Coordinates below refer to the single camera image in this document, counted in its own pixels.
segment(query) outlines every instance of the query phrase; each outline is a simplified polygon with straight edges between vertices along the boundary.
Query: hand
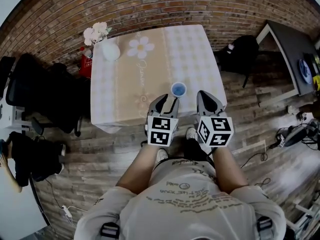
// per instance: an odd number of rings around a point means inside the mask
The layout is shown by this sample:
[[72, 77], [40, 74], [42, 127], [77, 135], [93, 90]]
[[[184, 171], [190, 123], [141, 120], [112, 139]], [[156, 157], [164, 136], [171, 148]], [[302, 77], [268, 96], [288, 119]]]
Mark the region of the hand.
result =
[[0, 154], [0, 167], [4, 167], [4, 168], [8, 167], [7, 157], [3, 153]]

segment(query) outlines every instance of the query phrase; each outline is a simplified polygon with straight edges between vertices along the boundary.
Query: white t-shirt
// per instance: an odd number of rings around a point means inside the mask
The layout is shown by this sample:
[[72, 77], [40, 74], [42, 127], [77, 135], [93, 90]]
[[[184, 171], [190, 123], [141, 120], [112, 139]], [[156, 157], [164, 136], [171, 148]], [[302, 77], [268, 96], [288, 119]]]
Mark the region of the white t-shirt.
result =
[[113, 187], [79, 220], [74, 239], [100, 239], [104, 223], [120, 227], [120, 240], [259, 239], [257, 218], [272, 220], [275, 240], [283, 240], [282, 209], [258, 186], [230, 195], [214, 181], [208, 162], [172, 159], [153, 171], [149, 188], [136, 195]]

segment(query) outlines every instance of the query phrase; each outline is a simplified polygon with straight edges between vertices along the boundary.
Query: checkered tablecloth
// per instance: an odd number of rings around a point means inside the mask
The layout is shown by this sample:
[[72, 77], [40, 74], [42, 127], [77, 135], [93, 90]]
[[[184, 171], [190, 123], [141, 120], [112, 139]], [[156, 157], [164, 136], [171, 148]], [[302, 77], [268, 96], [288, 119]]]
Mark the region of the checkered tablecloth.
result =
[[187, 87], [180, 98], [181, 117], [196, 114], [199, 90], [227, 105], [216, 59], [201, 25], [149, 29], [109, 41], [119, 46], [120, 58], [107, 61], [102, 43], [97, 43], [91, 73], [91, 122], [102, 130], [144, 123], [150, 102], [170, 94], [175, 82]]

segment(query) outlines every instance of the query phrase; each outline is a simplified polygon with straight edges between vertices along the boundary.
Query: office chair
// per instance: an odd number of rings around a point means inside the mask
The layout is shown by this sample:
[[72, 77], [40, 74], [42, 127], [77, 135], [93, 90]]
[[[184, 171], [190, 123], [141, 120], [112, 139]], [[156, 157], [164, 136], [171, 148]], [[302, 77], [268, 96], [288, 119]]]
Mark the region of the office chair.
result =
[[222, 71], [234, 72], [245, 75], [242, 88], [245, 88], [251, 69], [258, 56], [259, 45], [252, 35], [243, 35], [233, 43], [233, 49], [227, 45], [221, 51], [216, 52]]
[[[39, 65], [30, 54], [17, 61], [5, 100], [11, 106], [24, 107], [47, 117], [55, 127], [65, 133], [74, 130], [80, 136], [78, 121], [90, 101], [83, 100], [83, 86], [66, 71], [66, 66], [56, 63], [50, 71]], [[46, 124], [33, 120], [38, 133], [43, 134]]]

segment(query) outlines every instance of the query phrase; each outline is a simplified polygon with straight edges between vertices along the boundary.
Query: sneaker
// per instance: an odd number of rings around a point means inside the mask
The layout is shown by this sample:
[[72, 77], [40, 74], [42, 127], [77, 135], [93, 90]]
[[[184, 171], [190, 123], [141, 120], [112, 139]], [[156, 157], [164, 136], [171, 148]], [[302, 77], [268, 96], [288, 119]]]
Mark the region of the sneaker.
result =
[[64, 157], [66, 155], [67, 146], [65, 144], [61, 144], [61, 145], [62, 145], [61, 156]]
[[59, 175], [65, 168], [65, 164], [64, 163], [60, 163], [61, 164], [61, 170], [58, 173], [55, 173], [55, 175]]
[[194, 127], [190, 127], [190, 128], [188, 128], [188, 130], [186, 130], [185, 137], [187, 140], [195, 139], [196, 141], [198, 141], [198, 133]]
[[168, 153], [165, 149], [160, 148], [156, 154], [156, 161], [159, 163], [161, 160], [167, 159]]
[[288, 114], [296, 116], [300, 111], [297, 107], [290, 105], [290, 106], [287, 106], [287, 112]]

